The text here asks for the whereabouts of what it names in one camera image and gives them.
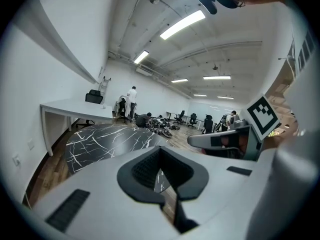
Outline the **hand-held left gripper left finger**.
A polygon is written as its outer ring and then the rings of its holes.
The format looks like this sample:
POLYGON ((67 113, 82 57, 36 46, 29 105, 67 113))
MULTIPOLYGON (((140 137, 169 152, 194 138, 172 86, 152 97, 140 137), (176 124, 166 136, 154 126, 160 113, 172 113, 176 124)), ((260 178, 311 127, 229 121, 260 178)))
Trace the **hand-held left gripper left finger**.
POLYGON ((33 207, 46 220, 74 190, 89 192, 65 234, 77 240, 174 240, 180 233, 160 205, 133 200, 119 187, 118 170, 152 148, 92 163, 50 190, 33 207))

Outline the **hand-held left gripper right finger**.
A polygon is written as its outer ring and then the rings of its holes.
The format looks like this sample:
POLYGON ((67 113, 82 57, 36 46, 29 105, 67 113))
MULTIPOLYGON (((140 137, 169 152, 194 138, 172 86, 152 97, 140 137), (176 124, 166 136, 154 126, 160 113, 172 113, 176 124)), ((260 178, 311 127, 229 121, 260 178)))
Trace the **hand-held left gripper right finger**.
POLYGON ((187 234, 246 234, 250 219, 267 183, 267 155, 257 162, 198 154, 174 147, 163 151, 184 163, 195 162, 208 173, 196 199, 181 201, 187 219, 197 226, 187 234))

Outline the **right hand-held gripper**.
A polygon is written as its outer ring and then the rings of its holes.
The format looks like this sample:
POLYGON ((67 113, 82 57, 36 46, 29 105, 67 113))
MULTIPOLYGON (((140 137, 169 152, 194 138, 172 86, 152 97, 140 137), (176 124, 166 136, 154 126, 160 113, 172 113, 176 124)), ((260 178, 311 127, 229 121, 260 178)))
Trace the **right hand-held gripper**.
POLYGON ((241 136, 246 136, 246 150, 240 157, 256 161, 265 138, 280 124, 276 111, 265 95, 260 94, 240 111, 239 116, 231 118, 230 130, 191 135, 187 143, 205 150, 239 149, 241 136))

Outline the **person's right forearm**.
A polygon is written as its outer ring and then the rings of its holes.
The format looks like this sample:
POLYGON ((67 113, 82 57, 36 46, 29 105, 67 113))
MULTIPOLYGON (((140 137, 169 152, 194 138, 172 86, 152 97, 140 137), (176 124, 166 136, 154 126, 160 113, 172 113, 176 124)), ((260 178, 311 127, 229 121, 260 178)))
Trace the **person's right forearm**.
POLYGON ((286 139, 297 135, 297 131, 286 131, 278 135, 266 137, 261 146, 261 151, 277 148, 286 139))

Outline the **round black marble table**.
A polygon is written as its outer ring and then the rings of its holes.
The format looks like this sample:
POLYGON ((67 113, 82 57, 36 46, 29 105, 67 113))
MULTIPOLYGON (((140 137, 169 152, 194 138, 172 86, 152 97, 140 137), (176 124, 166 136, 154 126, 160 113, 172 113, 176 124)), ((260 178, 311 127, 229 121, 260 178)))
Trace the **round black marble table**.
POLYGON ((153 146, 172 146, 168 139, 146 128, 126 124, 95 124, 76 131, 64 156, 73 175, 86 166, 153 146))

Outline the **black office chair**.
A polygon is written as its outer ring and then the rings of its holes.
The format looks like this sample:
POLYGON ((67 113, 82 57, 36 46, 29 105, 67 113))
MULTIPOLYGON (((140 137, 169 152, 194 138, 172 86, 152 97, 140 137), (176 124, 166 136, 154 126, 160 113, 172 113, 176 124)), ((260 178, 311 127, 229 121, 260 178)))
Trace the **black office chair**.
POLYGON ((183 117, 185 115, 185 110, 182 110, 180 114, 176 114, 176 117, 174 117, 173 124, 182 125, 184 123, 183 117))
POLYGON ((211 134, 212 131, 213 131, 213 117, 207 114, 204 119, 202 134, 211 134))
POLYGON ((191 127, 192 129, 195 129, 195 125, 197 124, 197 115, 195 113, 192 113, 190 115, 190 120, 189 124, 187 125, 188 127, 191 127))
MULTIPOLYGON (((102 100, 103 100, 103 96, 101 95, 101 92, 99 90, 91 89, 89 91, 89 93, 87 93, 85 95, 85 101, 88 103, 101 104, 102 100)), ((95 122, 93 120, 87 119, 85 121, 85 123, 77 123, 75 125, 75 127, 76 128, 78 128, 78 127, 85 128, 85 127, 89 127, 89 126, 93 126, 93 125, 95 125, 95 122)))

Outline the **pile of black equipment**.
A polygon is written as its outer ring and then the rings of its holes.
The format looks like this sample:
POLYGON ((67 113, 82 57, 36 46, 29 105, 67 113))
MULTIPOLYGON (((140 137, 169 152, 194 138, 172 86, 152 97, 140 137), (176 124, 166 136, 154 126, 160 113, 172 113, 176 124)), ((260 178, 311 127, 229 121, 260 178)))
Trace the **pile of black equipment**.
POLYGON ((179 126, 170 123, 166 118, 152 118, 146 124, 146 128, 155 134, 162 135, 169 139, 173 137, 171 130, 180 130, 179 126))

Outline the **white draped chair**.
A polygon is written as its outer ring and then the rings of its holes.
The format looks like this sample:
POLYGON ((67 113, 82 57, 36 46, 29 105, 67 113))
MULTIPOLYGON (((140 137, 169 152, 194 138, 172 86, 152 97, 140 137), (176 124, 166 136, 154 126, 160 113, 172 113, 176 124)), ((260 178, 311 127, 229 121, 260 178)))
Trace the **white draped chair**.
POLYGON ((115 112, 117 118, 126 118, 130 112, 129 97, 121 95, 116 102, 115 112))

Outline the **white air conditioner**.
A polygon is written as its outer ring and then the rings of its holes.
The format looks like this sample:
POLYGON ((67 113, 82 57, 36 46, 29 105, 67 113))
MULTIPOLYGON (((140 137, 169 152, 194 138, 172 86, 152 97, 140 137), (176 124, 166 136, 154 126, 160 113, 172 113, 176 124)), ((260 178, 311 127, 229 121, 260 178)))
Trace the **white air conditioner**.
POLYGON ((153 71, 147 67, 142 66, 142 65, 140 65, 136 68, 136 72, 140 73, 144 76, 147 76, 147 77, 153 76, 153 71))

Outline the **long white desk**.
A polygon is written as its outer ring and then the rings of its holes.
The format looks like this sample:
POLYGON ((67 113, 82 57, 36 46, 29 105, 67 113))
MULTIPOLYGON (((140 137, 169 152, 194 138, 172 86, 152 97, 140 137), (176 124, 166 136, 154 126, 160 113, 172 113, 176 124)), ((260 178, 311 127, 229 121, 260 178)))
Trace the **long white desk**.
POLYGON ((106 106, 102 109, 102 104, 79 101, 75 99, 62 99, 40 104, 41 124, 44 143, 50 157, 53 156, 52 145, 48 137, 46 113, 52 113, 67 117, 68 130, 72 129, 72 118, 86 119, 98 122, 111 122, 113 119, 112 107, 106 106))

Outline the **metal ladder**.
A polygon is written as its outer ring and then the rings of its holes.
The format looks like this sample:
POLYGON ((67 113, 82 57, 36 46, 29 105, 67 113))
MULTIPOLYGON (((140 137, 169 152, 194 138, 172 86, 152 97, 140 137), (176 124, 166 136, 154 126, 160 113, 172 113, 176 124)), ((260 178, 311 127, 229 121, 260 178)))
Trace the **metal ladder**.
POLYGON ((107 93, 108 84, 111 81, 111 78, 106 78, 105 76, 102 78, 100 84, 99 84, 99 91, 101 96, 104 98, 107 93))

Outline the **group of ceiling light strips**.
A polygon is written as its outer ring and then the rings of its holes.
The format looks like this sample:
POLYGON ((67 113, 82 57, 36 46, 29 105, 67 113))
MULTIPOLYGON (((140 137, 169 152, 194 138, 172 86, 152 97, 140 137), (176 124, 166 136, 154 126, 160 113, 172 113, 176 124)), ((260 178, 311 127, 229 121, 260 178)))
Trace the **group of ceiling light strips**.
MULTIPOLYGON (((172 25, 170 28, 168 28, 166 31, 164 31, 160 37, 163 40, 169 39, 171 36, 175 35, 176 33, 180 32, 181 30, 185 28, 190 28, 190 26, 194 23, 197 23, 201 20, 205 19, 205 15, 201 10, 198 10, 185 18, 181 19, 174 25, 172 25)), ((141 64, 141 61, 143 61, 147 56, 149 55, 149 52, 144 50, 141 52, 141 54, 133 61, 134 64, 141 64)), ((231 80, 230 75, 222 75, 222 76, 205 76, 203 78, 204 80, 231 80)), ((184 78, 184 79, 176 79, 172 80, 172 83, 184 83, 188 82, 189 80, 184 78)))

